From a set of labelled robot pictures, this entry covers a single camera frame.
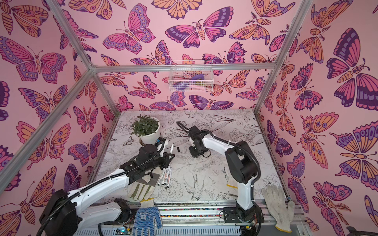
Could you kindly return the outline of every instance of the green plant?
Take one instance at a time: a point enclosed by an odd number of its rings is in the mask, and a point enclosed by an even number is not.
[[[157,120],[152,118],[152,116],[138,116],[139,120],[135,121],[131,127],[133,128],[133,132],[131,134],[137,134],[138,137],[146,136],[152,133],[156,133],[156,130],[159,127],[159,123]]]

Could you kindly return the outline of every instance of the blue dotted glove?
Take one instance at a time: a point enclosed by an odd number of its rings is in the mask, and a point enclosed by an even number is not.
[[[161,228],[160,212],[154,206],[153,198],[141,201],[141,207],[135,215],[132,236],[155,236],[154,222]]]

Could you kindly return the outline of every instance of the blue glove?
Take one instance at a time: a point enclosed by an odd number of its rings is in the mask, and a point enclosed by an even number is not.
[[[135,215],[132,236],[154,236],[154,221],[161,228],[159,209],[153,204],[153,198],[141,201],[141,207]]]

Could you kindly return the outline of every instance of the potted plant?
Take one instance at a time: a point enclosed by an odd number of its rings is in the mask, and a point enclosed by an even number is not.
[[[133,132],[136,134],[144,144],[155,144],[155,141],[160,137],[160,122],[152,116],[138,116],[132,125]]]

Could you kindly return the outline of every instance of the white wire basket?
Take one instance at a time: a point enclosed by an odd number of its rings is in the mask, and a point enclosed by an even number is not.
[[[185,66],[183,66],[183,62],[184,60],[171,61],[168,78],[170,91],[212,92],[214,85],[212,61],[190,60],[192,64],[185,64]]]

